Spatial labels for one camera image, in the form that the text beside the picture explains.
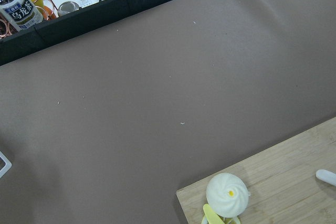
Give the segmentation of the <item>oolong tea bottle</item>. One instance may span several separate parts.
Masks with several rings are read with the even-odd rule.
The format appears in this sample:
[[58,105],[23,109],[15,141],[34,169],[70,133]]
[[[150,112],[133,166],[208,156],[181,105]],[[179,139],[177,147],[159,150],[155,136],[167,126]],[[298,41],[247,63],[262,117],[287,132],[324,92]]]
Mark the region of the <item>oolong tea bottle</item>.
[[31,0],[1,0],[1,14],[17,31],[29,29],[44,20]]

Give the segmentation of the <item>yellow plastic spoon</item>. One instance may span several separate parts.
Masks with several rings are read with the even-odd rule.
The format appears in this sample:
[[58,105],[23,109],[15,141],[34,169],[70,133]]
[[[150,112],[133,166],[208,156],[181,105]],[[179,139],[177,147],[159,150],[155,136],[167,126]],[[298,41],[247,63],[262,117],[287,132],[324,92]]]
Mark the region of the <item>yellow plastic spoon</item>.
[[209,223],[209,224],[224,224],[224,221],[221,217],[214,212],[214,210],[210,207],[209,204],[205,204],[203,206],[204,217],[201,223]]

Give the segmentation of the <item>wooden cutting board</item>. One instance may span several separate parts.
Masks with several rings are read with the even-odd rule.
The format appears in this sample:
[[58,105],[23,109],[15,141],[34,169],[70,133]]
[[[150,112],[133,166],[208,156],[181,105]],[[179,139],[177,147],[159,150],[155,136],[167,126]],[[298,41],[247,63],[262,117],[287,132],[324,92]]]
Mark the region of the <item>wooden cutting board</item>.
[[335,119],[225,168],[250,192],[241,223],[335,223],[335,187],[320,169],[335,171]]

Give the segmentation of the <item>white steamed bun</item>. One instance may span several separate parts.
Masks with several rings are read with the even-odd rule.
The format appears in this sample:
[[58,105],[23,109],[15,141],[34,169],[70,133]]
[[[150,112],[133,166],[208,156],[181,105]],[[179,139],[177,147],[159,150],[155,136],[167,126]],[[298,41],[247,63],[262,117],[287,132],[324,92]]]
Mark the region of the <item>white steamed bun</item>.
[[210,179],[206,186],[206,199],[214,212],[232,218],[245,211],[249,202],[249,191],[236,175],[220,173]]

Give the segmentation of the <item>white ceramic spoon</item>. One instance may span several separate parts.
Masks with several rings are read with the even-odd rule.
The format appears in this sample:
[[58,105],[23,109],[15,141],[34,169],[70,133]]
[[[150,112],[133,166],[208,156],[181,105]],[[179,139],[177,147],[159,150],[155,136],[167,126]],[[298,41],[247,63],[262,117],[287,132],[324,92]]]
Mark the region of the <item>white ceramic spoon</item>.
[[316,171],[316,178],[325,183],[336,186],[336,174],[331,171],[319,169]]

